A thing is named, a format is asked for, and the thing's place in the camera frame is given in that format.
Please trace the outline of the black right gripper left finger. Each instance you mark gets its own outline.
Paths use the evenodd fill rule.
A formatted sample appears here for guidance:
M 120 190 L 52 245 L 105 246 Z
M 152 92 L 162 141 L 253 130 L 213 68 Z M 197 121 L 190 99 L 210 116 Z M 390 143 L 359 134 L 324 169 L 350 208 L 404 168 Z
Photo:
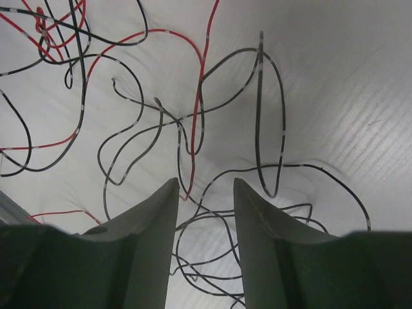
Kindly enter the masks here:
M 83 234 L 1 227 L 2 308 L 163 308 L 179 184 Z

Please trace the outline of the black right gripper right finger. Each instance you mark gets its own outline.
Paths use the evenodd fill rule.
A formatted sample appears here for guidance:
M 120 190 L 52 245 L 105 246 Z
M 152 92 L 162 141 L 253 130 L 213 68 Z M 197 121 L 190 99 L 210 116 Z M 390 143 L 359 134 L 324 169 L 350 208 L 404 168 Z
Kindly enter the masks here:
M 247 308 L 410 308 L 411 234 L 309 227 L 234 180 Z

